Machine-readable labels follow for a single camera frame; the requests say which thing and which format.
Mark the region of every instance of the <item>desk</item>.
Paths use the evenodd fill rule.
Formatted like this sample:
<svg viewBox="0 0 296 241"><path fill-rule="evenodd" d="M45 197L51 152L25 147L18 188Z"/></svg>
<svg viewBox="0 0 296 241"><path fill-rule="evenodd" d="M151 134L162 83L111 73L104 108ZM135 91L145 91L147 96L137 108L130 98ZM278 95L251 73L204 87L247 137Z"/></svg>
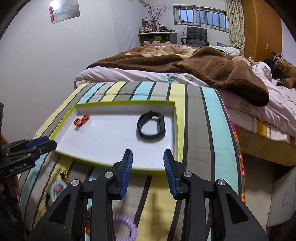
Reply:
<svg viewBox="0 0 296 241"><path fill-rule="evenodd" d="M172 44L177 44L177 33L176 32L150 32L138 34L140 46L145 45L144 41L149 40L152 43L154 37L161 36L162 40L169 40Z"/></svg>

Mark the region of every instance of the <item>chair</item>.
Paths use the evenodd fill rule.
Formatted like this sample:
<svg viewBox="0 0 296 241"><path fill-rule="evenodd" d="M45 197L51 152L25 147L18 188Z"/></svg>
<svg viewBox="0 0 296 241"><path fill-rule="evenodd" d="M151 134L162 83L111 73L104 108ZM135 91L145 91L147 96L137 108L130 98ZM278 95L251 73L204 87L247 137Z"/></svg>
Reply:
<svg viewBox="0 0 296 241"><path fill-rule="evenodd" d="M181 39L181 42L182 45L189 45L192 47L209 46L209 42L207 42L207 29L187 27L187 38Z"/></svg>

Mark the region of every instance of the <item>window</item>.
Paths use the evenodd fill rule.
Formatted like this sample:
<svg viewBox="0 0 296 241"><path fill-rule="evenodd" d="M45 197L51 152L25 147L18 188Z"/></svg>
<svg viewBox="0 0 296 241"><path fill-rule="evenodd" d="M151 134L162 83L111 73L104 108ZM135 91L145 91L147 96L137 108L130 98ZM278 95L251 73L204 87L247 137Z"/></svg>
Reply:
<svg viewBox="0 0 296 241"><path fill-rule="evenodd" d="M192 25L213 28L228 32L228 18L224 10L191 6L174 5L175 25Z"/></svg>

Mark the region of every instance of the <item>striped fabric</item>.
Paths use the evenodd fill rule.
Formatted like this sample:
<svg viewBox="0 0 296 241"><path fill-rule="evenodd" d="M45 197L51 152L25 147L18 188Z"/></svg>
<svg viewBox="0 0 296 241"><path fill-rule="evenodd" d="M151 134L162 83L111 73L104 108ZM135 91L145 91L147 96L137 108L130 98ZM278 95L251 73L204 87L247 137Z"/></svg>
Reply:
<svg viewBox="0 0 296 241"><path fill-rule="evenodd" d="M202 179L225 179L244 197L244 176L237 136L215 89L156 82L116 82L82 85L49 117L35 137L50 136L67 111L77 103L118 100L170 100L176 105L179 161ZM67 168L69 180L94 180L109 171L60 156L45 154L20 178L20 207L31 230L46 211L51 184ZM210 219L207 209L207 230ZM124 201L113 202L114 213L124 213L138 227L137 240L180 240L184 202L175 201L165 175L132 174Z"/></svg>

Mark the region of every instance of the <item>black wristband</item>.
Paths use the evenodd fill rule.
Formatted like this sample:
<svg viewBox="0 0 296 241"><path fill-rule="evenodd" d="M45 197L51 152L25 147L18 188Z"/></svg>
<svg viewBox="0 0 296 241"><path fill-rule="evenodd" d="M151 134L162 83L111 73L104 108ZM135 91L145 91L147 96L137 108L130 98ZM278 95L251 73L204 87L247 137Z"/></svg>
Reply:
<svg viewBox="0 0 296 241"><path fill-rule="evenodd" d="M155 135L146 135L142 133L142 127L145 123L147 123L149 120L153 119L153 116L158 117L158 128L159 128L159 132ZM157 113L157 112L153 112L153 111L149 111L148 113L145 113L143 115L140 116L139 120L138 120L138 124L137 124L137 131L140 135L140 137L145 138L145 139L156 139L159 137L164 137L165 136L165 118L163 116L163 114Z"/></svg>

